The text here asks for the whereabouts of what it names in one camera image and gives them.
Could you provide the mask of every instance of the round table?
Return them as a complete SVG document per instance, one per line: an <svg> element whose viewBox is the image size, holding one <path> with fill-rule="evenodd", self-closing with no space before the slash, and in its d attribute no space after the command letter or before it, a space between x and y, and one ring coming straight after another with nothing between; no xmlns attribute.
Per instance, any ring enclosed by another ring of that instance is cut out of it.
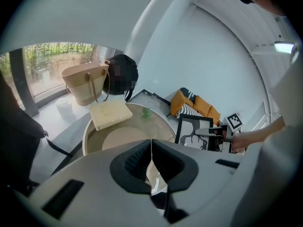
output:
<svg viewBox="0 0 303 227"><path fill-rule="evenodd" d="M134 132L140 131L141 134L139 137L144 136L148 139L167 140L170 142L175 142L175 132L173 131L171 126L165 121L165 119L163 119L155 111L138 104L126 103L126 106L133 114L132 118L128 120L114 124L100 131L96 131L92 120L89 121L84 131L82 141L83 155L102 150L103 143L106 140L107 136L117 129L120 130L116 132L119 134L120 131L121 133L123 127L127 127L127 130L132 129ZM129 139L125 139L124 144L129 142ZM147 168L146 176L151 185L152 193L160 191L167 185L160 176L159 171L157 170L152 161Z"/></svg>

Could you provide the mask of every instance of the black backpack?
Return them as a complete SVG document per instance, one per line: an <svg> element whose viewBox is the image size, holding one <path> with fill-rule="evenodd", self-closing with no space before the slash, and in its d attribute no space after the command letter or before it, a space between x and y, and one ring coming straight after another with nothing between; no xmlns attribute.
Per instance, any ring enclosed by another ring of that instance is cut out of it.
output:
<svg viewBox="0 0 303 227"><path fill-rule="evenodd" d="M122 95L126 91L125 100L128 101L138 80L136 62L127 55L115 55L107 59L109 63L110 89L108 91L108 76L105 79L103 90L112 95Z"/></svg>

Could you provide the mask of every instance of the white curved wall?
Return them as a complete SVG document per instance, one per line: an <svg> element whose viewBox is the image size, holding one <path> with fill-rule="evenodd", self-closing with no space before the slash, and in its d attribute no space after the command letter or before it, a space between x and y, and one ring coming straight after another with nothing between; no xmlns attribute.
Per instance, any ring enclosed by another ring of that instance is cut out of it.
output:
<svg viewBox="0 0 303 227"><path fill-rule="evenodd" d="M123 51L150 0L25 0L1 38L0 53L46 42Z"/></svg>
<svg viewBox="0 0 303 227"><path fill-rule="evenodd" d="M221 119L238 111L246 123L267 100L258 70L225 25L207 12L191 8L167 36L159 36L158 30L163 28L156 28L150 41L154 46L147 46L140 61L141 80L147 90L169 101L186 87L213 104Z"/></svg>

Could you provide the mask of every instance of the black strap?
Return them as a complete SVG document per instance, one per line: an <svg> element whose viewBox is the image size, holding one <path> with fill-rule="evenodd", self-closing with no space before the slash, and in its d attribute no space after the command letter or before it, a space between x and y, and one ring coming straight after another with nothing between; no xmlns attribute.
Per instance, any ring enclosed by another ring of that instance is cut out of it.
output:
<svg viewBox="0 0 303 227"><path fill-rule="evenodd" d="M127 102L129 99L131 99L132 95L133 95L133 89L132 88L128 89L127 92L126 92L126 94L125 94L125 98L124 98L125 101Z"/></svg>
<svg viewBox="0 0 303 227"><path fill-rule="evenodd" d="M58 151L58 152L60 152L64 155L67 155L68 157L73 157L72 154L70 154L70 153L66 152L65 150L63 150L63 149L57 147L56 145L54 145L47 137L46 137L46 140L47 140L47 143L49 144L49 146L51 148L53 148L54 150L56 150L56 151Z"/></svg>

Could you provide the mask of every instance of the orange cushion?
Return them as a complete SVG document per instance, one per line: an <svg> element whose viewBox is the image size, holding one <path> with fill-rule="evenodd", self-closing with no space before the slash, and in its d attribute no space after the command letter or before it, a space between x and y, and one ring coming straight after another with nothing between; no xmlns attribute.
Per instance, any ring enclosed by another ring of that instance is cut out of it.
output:
<svg viewBox="0 0 303 227"><path fill-rule="evenodd" d="M189 106L191 106L192 108L194 107L194 103L192 101L189 100L189 98L185 98L185 103Z"/></svg>
<svg viewBox="0 0 303 227"><path fill-rule="evenodd" d="M218 121L220 120L221 114L218 113L218 111L214 108L214 106L211 106L207 114L207 117L213 118L214 124L217 124Z"/></svg>
<svg viewBox="0 0 303 227"><path fill-rule="evenodd" d="M183 93L179 90L170 102L170 114L177 116L177 112L182 108L186 101Z"/></svg>
<svg viewBox="0 0 303 227"><path fill-rule="evenodd" d="M202 98L200 98L199 96L196 96L195 99L195 104L194 104L194 109L196 111L198 111L199 113L201 113L204 117L207 116L208 111L210 109L211 105L209 103L207 103L206 101L204 101Z"/></svg>

